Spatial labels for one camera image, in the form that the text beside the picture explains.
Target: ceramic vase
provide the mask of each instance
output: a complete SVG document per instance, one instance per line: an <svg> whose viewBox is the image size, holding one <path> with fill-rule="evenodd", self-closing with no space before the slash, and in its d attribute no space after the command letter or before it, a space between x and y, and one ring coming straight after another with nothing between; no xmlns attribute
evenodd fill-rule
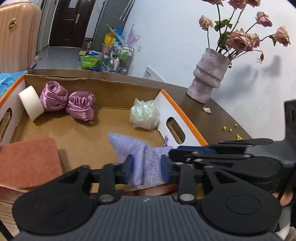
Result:
<svg viewBox="0 0 296 241"><path fill-rule="evenodd" d="M230 60L211 48L206 48L193 72L195 76L187 94L200 103L207 103L214 88L220 87Z"/></svg>

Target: lavender mesh cloth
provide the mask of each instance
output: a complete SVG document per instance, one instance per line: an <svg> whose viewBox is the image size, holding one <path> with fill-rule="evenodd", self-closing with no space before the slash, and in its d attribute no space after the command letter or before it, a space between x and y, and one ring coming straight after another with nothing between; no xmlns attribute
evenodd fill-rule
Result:
<svg viewBox="0 0 296 241"><path fill-rule="evenodd" d="M123 163L129 154L133 155L134 166L130 183L134 187L163 181L160 159L172 149L167 146L167 137L162 147L151 147L144 141L118 133L109 133L108 137L120 163Z"/></svg>

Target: gold emblem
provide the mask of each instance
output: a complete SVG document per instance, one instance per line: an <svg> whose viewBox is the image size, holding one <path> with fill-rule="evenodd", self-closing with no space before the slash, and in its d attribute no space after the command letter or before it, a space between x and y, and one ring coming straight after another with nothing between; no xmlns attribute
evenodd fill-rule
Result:
<svg viewBox="0 0 296 241"><path fill-rule="evenodd" d="M9 25L8 25L8 28L10 30L13 30L15 27L17 26L17 22L15 19L12 19L10 22L9 22Z"/></svg>

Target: box handle hole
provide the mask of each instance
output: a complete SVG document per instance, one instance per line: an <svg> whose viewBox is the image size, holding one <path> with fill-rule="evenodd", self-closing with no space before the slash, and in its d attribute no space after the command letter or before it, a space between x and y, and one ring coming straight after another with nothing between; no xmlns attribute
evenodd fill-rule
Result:
<svg viewBox="0 0 296 241"><path fill-rule="evenodd" d="M185 141L185 134L182 131L179 124L173 117L168 118L167 120L167 128L170 130L170 133L173 135L175 141L178 144L183 144Z"/></svg>
<svg viewBox="0 0 296 241"><path fill-rule="evenodd" d="M2 141L5 131L11 121L12 118L12 111L10 108L7 109L7 111L4 113L3 118L0 121L0 142Z"/></svg>

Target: pink suitcase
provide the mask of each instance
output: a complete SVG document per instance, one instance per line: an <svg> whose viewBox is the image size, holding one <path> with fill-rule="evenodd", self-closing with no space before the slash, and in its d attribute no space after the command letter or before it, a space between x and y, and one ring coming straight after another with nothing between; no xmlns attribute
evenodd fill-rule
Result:
<svg viewBox="0 0 296 241"><path fill-rule="evenodd" d="M0 73L27 70L34 61L41 9L29 1L0 6Z"/></svg>

